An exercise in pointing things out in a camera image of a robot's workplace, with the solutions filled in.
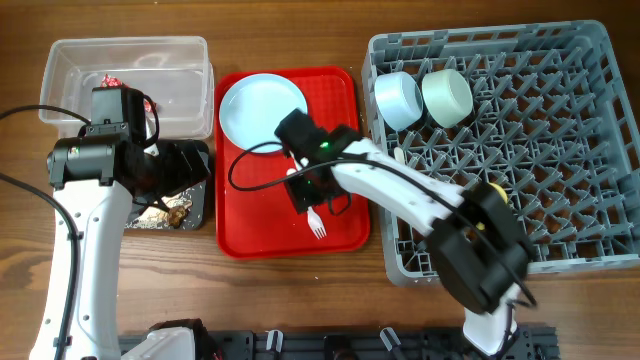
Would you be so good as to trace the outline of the red snack wrapper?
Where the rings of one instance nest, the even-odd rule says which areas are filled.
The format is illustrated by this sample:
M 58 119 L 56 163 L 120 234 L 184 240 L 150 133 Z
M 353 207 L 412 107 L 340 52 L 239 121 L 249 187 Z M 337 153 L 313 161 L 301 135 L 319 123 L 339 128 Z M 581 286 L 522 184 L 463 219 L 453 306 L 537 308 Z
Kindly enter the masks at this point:
M 110 76 L 109 74 L 105 74 L 100 82 L 101 87 L 127 87 L 120 79 Z M 153 109 L 157 108 L 157 104 L 153 100 L 144 100 L 144 108 L 145 111 L 151 113 Z

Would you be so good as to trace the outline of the mint green bowl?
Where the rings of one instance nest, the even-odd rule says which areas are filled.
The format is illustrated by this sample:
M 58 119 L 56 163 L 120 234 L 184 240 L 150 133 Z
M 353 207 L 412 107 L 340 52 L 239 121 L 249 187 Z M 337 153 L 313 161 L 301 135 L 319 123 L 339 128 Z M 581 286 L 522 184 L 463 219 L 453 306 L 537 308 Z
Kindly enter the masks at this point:
M 421 82 L 421 91 L 428 113 L 443 128 L 454 127 L 472 112 L 470 85 L 455 70 L 426 74 Z

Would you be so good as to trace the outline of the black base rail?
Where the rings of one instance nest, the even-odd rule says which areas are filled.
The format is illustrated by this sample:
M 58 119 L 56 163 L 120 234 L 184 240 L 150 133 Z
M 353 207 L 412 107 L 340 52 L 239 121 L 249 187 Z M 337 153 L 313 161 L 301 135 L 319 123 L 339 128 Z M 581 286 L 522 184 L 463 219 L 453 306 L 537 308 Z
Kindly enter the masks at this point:
M 212 359 L 484 359 L 455 327 L 426 328 L 393 335 L 378 332 L 299 333 L 215 331 Z M 556 329 L 520 325 L 497 359 L 560 360 Z

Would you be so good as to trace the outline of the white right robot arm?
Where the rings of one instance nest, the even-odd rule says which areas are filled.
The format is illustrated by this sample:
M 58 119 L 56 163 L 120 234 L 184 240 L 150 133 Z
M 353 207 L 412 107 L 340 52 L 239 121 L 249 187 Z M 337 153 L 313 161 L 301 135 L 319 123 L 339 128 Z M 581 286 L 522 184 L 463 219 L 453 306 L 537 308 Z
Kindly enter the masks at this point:
M 359 195 L 394 213 L 423 237 L 448 293 L 464 307 L 463 335 L 497 359 L 515 342 L 515 307 L 537 302 L 524 281 L 535 251 L 495 185 L 445 183 L 382 152 L 357 130 L 317 126 L 299 109 L 275 128 L 269 147 L 294 160 L 281 178 L 297 212 Z M 526 298 L 522 302 L 519 296 Z

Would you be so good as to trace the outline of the grey dishwasher rack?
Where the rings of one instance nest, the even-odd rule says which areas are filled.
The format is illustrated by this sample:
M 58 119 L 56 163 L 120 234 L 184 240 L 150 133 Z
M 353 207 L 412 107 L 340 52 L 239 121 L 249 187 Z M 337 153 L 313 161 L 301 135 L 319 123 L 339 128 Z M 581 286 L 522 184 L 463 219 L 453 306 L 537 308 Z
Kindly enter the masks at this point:
M 454 70 L 471 114 L 395 131 L 375 81 Z M 534 245 L 533 273 L 639 263 L 639 130 L 605 27 L 594 20 L 379 34 L 361 72 L 369 132 L 443 182 L 501 186 Z

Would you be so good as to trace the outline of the clear plastic bin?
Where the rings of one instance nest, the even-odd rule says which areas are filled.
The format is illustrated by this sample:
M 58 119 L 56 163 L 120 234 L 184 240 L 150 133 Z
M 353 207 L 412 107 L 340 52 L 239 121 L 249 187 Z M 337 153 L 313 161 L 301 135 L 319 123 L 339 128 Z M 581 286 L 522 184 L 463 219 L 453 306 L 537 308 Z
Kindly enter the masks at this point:
M 214 71 L 199 36 L 64 39 L 46 63 L 40 102 L 91 117 L 91 92 L 105 77 L 149 95 L 162 139 L 208 138 L 213 129 Z

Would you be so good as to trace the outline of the white plastic spoon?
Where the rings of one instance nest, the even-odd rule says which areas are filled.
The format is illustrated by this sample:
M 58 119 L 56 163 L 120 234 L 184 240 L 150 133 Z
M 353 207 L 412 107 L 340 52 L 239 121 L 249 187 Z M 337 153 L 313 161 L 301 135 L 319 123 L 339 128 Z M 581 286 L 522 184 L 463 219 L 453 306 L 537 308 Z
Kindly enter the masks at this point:
M 399 163 L 405 165 L 406 164 L 406 158 L 405 158 L 405 154 L 404 151 L 400 148 L 400 147 L 395 147 L 393 150 L 393 154 L 394 154 L 394 158 L 396 161 L 398 161 Z

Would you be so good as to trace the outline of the light blue bowl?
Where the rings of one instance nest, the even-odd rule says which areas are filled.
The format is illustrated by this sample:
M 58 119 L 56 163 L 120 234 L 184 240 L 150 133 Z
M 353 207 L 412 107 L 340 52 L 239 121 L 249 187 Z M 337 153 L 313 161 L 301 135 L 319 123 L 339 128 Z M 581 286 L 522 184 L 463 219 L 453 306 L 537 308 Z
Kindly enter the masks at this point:
M 386 124 L 401 131 L 423 114 L 423 98 L 414 78 L 406 72 L 380 75 L 374 84 L 378 110 Z

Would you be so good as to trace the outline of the white plastic fork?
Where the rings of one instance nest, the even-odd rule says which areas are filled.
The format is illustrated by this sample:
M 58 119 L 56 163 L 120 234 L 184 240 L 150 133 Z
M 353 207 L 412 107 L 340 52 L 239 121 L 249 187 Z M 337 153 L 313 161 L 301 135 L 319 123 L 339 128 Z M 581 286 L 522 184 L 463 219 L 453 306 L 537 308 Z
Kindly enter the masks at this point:
M 297 161 L 294 161 L 294 168 L 288 168 L 286 170 L 286 174 L 292 175 L 301 169 L 302 169 L 302 166 Z M 313 210 L 311 206 L 307 208 L 306 214 L 307 214 L 308 226 L 310 230 L 313 232 L 313 234 L 315 235 L 315 237 L 317 239 L 324 238 L 327 235 L 327 233 L 321 217 Z

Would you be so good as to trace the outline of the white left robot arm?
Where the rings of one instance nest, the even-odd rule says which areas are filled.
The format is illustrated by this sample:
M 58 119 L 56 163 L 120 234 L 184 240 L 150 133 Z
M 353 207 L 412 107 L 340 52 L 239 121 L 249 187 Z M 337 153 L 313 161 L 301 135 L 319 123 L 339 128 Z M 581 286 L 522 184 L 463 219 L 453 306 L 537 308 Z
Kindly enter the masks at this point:
M 132 205 L 203 182 L 204 145 L 159 140 L 143 111 L 84 119 L 47 161 L 51 194 L 3 175 L 49 203 L 57 221 L 46 305 L 32 359 L 117 359 L 120 250 Z

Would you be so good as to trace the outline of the red serving tray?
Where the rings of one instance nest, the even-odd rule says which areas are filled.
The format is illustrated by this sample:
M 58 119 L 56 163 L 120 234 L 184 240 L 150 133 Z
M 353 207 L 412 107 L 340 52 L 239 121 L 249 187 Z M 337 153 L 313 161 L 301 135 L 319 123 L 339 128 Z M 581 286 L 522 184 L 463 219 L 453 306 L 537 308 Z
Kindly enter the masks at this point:
M 280 69 L 275 72 L 299 87 L 314 122 L 328 130 L 340 124 L 357 129 L 359 116 L 351 76 L 337 66 Z M 229 185 L 228 170 L 241 153 L 223 134 L 220 117 L 215 123 L 216 233 L 220 249 L 242 260 L 353 251 L 370 234 L 368 201 L 341 196 L 332 201 L 340 214 L 327 205 L 316 206 L 327 235 L 316 238 L 306 214 L 295 211 L 280 184 L 256 192 L 240 192 Z

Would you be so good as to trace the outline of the light blue plate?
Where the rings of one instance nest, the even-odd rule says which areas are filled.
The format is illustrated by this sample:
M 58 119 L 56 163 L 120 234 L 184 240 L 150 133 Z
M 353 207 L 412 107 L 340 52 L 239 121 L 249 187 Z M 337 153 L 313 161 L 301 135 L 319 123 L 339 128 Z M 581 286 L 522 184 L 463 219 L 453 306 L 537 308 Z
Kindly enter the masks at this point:
M 259 73 L 231 86 L 223 96 L 218 115 L 226 138 L 247 150 L 257 144 L 276 142 L 277 126 L 294 110 L 308 112 L 302 91 L 285 77 Z

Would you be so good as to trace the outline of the yellow plastic cup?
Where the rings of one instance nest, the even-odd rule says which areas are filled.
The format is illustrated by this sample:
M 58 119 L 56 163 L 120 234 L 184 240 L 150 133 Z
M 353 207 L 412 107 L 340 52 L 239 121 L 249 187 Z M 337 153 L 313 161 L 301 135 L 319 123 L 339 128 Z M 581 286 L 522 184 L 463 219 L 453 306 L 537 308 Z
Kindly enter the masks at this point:
M 490 186 L 492 186 L 498 192 L 498 194 L 500 195 L 500 197 L 502 198 L 502 200 L 505 203 L 508 203 L 508 195 L 507 195 L 506 191 L 501 186 L 499 186 L 498 184 L 495 184 L 495 183 L 490 183 Z M 483 223 L 479 222 L 479 223 L 476 224 L 476 228 L 478 230 L 480 230 L 480 231 L 484 231 L 485 230 L 485 225 Z

